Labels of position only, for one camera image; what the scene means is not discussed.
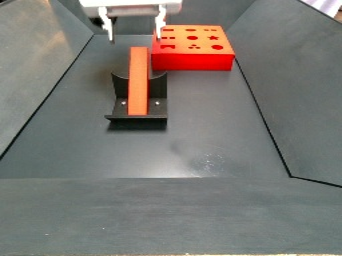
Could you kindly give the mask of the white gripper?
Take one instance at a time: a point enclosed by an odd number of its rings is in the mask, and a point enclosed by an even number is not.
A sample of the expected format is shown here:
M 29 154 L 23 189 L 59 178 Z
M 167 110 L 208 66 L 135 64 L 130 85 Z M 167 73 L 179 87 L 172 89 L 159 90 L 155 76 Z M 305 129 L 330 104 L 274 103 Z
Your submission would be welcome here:
M 111 17 L 120 16 L 156 16 L 155 32 L 160 40 L 166 14 L 180 12 L 183 0 L 79 0 L 79 3 L 88 17 L 100 17 L 109 41 L 113 41 Z

